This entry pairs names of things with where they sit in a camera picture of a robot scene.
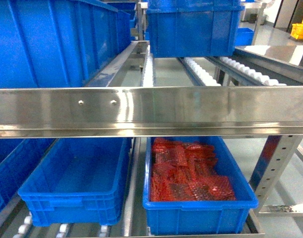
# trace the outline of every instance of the blue crate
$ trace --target blue crate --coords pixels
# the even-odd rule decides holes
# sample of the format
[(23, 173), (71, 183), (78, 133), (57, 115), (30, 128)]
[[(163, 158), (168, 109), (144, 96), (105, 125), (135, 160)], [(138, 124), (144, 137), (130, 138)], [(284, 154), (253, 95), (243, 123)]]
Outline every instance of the blue crate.
[(199, 7), (240, 5), (241, 0), (148, 0), (149, 9), (168, 8), (198, 9)]
[(130, 145), (130, 138), (58, 140), (18, 192), (33, 224), (116, 224)]
[(97, 0), (0, 0), (0, 88), (84, 85), (118, 53), (117, 12)]
[(237, 29), (235, 46), (250, 46), (254, 38), (254, 31), (249, 28)]
[(124, 11), (117, 13), (117, 33), (118, 33), (118, 54), (129, 46), (130, 36), (130, 15)]
[(190, 7), (162, 6), (147, 10), (151, 52), (154, 57), (205, 57), (233, 54), (240, 12), (244, 7), (237, 0), (210, 1), (207, 5), (204, 4), (206, 1), (202, 3), (203, 6), (189, 4)]
[(240, 233), (248, 212), (258, 200), (221, 137), (166, 137), (169, 140), (200, 141), (215, 146), (219, 158), (215, 170), (228, 176), (237, 201), (150, 202), (151, 144), (147, 141), (143, 206), (153, 235), (198, 235)]
[(108, 5), (116, 7), (119, 10), (130, 14), (129, 27), (135, 28), (137, 23), (136, 17), (136, 3), (135, 2), (109, 2)]
[(36, 168), (53, 139), (0, 139), (0, 211)]

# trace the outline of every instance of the white roller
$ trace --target white roller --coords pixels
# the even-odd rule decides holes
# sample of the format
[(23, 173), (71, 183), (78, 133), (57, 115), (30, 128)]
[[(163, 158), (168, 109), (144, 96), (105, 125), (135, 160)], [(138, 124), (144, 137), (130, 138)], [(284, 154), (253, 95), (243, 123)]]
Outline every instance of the white roller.
[(240, 64), (240, 65), (238, 65), (238, 66), (235, 66), (235, 68), (236, 68), (237, 70), (241, 71), (243, 68), (245, 68), (245, 65)]
[(31, 224), (32, 224), (32, 216), (27, 216), (27, 217), (24, 219), (24, 224), (31, 225)]
[(28, 224), (21, 225), (18, 229), (18, 233), (25, 235), (29, 231), (29, 228), (30, 228), (30, 225), (28, 225)]
[(61, 224), (59, 232), (66, 233), (68, 231), (68, 224)]
[(243, 72), (243, 73), (245, 73), (245, 71), (248, 71), (248, 70), (250, 70), (250, 68), (247, 66), (245, 66), (244, 68), (241, 68), (241, 72)]
[(259, 81), (259, 82), (262, 82), (262, 83), (264, 83), (266, 80), (269, 80), (270, 78), (269, 78), (269, 76), (267, 76), (267, 75), (262, 75), (262, 76), (258, 76), (257, 77), (257, 80)]
[(234, 64), (234, 66), (233, 66), (233, 67), (234, 67), (234, 68), (237, 68), (238, 66), (240, 66), (240, 64), (241, 64), (241, 63), (236, 62), (236, 63)]
[(227, 63), (227, 64), (229, 64), (231, 61), (232, 61), (232, 59), (228, 58), (224, 62)]
[(236, 63), (237, 63), (236, 60), (232, 60), (232, 61), (229, 63), (229, 65), (232, 66), (232, 67), (235, 67), (235, 64), (236, 64)]
[(257, 80), (257, 78), (258, 78), (259, 76), (262, 76), (262, 73), (261, 73), (261, 72), (255, 72), (254, 75), (253, 75), (252, 77), (253, 77), (254, 79)]
[(65, 238), (65, 234), (64, 233), (58, 233), (56, 238)]
[(277, 79), (268, 79), (265, 81), (265, 85), (267, 86), (274, 86), (276, 84), (278, 84), (278, 80)]
[(244, 74), (247, 74), (248, 75), (248, 72), (251, 71), (251, 69), (249, 67), (245, 67), (245, 70), (243, 71)]
[(250, 70), (248, 71), (247, 74), (248, 74), (250, 77), (253, 77), (255, 73), (256, 73), (256, 70), (255, 70), (255, 69), (250, 69)]

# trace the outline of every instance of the roller conveyor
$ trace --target roller conveyor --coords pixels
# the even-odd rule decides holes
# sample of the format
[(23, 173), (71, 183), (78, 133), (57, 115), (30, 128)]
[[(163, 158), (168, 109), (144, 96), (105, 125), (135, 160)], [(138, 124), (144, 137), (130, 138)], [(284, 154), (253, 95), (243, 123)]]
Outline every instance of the roller conveyor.
[[(231, 61), (236, 61), (232, 64), (222, 58), (207, 58), (216, 65), (216, 75), (205, 74), (203, 69), (194, 66), (192, 59), (177, 59), (185, 70), (185, 76), (198, 87), (157, 88), (153, 87), (157, 86), (154, 81), (157, 72), (148, 49), (148, 42), (132, 43), (97, 74), (87, 88), (0, 90), (0, 137), (136, 137), (131, 156), (131, 175), (127, 181), (128, 195), (119, 224), (112, 227), (54, 224), (48, 228), (36, 228), (29, 225), (29, 212), (20, 198), (15, 197), (0, 214), (0, 237), (151, 236), (140, 196), (145, 136), (268, 135), (266, 144), (275, 142), (267, 166), (261, 168), (258, 161), (251, 177), (250, 184), (260, 206), (250, 212), (244, 231), (239, 235), (190, 238), (264, 237), (256, 217), (259, 212), (265, 215), (303, 216), (303, 208), (264, 206), (303, 138), (303, 103), (300, 103), (303, 102), (303, 77), (297, 77), (303, 75), (303, 67), (288, 64), (294, 74), (283, 75), (282, 70), (287, 63), (282, 60), (268, 57), (267, 64), (273, 63), (274, 66), (265, 68), (260, 63), (265, 61), (263, 56), (237, 48), (235, 54), (229, 57)], [(253, 74), (238, 70), (235, 67), (237, 62), (288, 86), (264, 87), (264, 82), (258, 81)], [(130, 68), (139, 68), (140, 65), (144, 67), (142, 78), (138, 78), (137, 82), (141, 82), (143, 88), (119, 87)], [(248, 87), (230, 87), (232, 82)], [(14, 111), (3, 107), (4, 104), (16, 104), (17, 108)], [(20, 221), (21, 226), (15, 228), (14, 224)]]

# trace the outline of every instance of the blue bin with red items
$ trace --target blue bin with red items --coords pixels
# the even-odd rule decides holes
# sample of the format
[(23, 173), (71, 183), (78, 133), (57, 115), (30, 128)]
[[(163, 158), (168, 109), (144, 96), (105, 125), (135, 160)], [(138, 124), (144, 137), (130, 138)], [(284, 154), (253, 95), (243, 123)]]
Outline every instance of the blue bin with red items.
[[(249, 210), (258, 206), (258, 200), (222, 138), (203, 136), (165, 139), (173, 141), (175, 145), (179, 145), (178, 141), (184, 144), (182, 147), (179, 145), (180, 150), (175, 148), (173, 152), (175, 156), (169, 150), (171, 157), (168, 164), (161, 163), (164, 160), (162, 153), (155, 154), (155, 149), (163, 149), (161, 143), (158, 144), (160, 147), (152, 149), (155, 138), (147, 140), (143, 206), (147, 211), (147, 225), (151, 233), (153, 235), (240, 233)], [(200, 169), (198, 162), (191, 163), (185, 148), (185, 145), (196, 141), (197, 144), (207, 144), (206, 147), (209, 148), (208, 154), (205, 154), (205, 166), (201, 164)], [(155, 187), (155, 184), (159, 184), (155, 182), (157, 175), (161, 173), (167, 178), (161, 177), (161, 186)], [(177, 183), (175, 179), (185, 182)]]
[(153, 56), (230, 56), (235, 49), (240, 0), (149, 0)]

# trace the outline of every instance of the metal frame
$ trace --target metal frame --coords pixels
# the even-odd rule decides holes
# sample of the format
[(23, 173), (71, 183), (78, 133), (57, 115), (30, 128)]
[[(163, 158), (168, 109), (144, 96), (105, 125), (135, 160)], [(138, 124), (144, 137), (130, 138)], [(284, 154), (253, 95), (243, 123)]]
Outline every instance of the metal frame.
[[(139, 53), (144, 51), (141, 44), (142, 42), (137, 43), (136, 46), (131, 45), (130, 49), (127, 49), (118, 60), (115, 60), (104, 68), (100, 76), (97, 75), (96, 79), (91, 81), (90, 84), (92, 86), (100, 85), (102, 83), (99, 80), (100, 77), (103, 77), (105, 72), (107, 72), (108, 76), (104, 78), (104, 81), (108, 85), (118, 85), (121, 81), (113, 81), (116, 80), (117, 74), (123, 69), (125, 62), (130, 58), (141, 58)], [(146, 59), (151, 57), (152, 62), (152, 56), (148, 55), (148, 51), (145, 56)], [(232, 78), (241, 81), (243, 85), (245, 83), (247, 85), (254, 85), (253, 79), (247, 75), (232, 69), (217, 58), (209, 59), (217, 67), (222, 68), (226, 73), (231, 75), (228, 82), (223, 82), (224, 85), (227, 85)], [(189, 70), (191, 77), (196, 77), (195, 72), (190, 71), (185, 65), (183, 66)], [(153, 69), (152, 72), (144, 71), (143, 75), (147, 75), (148, 73), (153, 73)], [(218, 78), (222, 80), (223, 76), (221, 73)], [(274, 99), (280, 100), (281, 103), (272, 103)], [(303, 101), (303, 87), (0, 90), (0, 122), (2, 122), (0, 123), (0, 137), (271, 134), (272, 136), (268, 138), (264, 151), (258, 161), (263, 166), (256, 167), (254, 175), (250, 180), (257, 195), (260, 195), (261, 205), (263, 205), (263, 201), (267, 198), (270, 189), (273, 188), (279, 179), (285, 165), (302, 139), (303, 105), (298, 103), (301, 100)], [(11, 110), (10, 105), (15, 105), (15, 110)], [(131, 109), (133, 109), (134, 113), (140, 113), (137, 114), (137, 118), (129, 117)], [(156, 120), (157, 115), (162, 119), (161, 121)], [(14, 117), (20, 119), (19, 124), (11, 121)], [(55, 122), (60, 121), (64, 123), (56, 127)], [(134, 208), (134, 200), (132, 198), (135, 192), (135, 180), (137, 180), (139, 143), (140, 138), (137, 138), (132, 157), (129, 194), (124, 206), (122, 227), (122, 235), (124, 237), (131, 237), (132, 235)], [(265, 163), (265, 153), (270, 153), (267, 157), (267, 163)], [(259, 174), (263, 174), (263, 176), (258, 178), (256, 175)], [(274, 214), (273, 208), (274, 206), (260, 206), (256, 211), (260, 210), (265, 215), (270, 216)], [(301, 209), (290, 211), (293, 211), (296, 216), (303, 215)], [(5, 213), (9, 216), (4, 218), (4, 221), (9, 220), (13, 214), (13, 212), (9, 212), (9, 208), (8, 211), (5, 210)], [(246, 223), (249, 231), (245, 229), (243, 234), (165, 236), (161, 238), (264, 237), (265, 234), (260, 228), (254, 212), (250, 211)], [(108, 237), (110, 229), (111, 227), (102, 226), (98, 236)]]

